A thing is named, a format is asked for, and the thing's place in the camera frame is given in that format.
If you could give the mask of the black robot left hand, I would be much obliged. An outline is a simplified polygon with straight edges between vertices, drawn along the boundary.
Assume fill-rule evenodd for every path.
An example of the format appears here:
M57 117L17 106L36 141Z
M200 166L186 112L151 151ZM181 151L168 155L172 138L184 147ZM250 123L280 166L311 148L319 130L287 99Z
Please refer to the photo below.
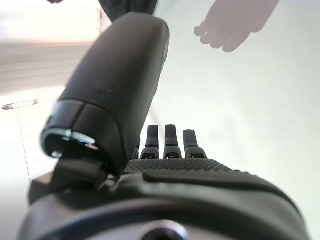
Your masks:
M41 133L55 169L31 184L20 240L307 240L278 187L209 159L193 130L140 135L167 58L170 31L128 13L87 52Z

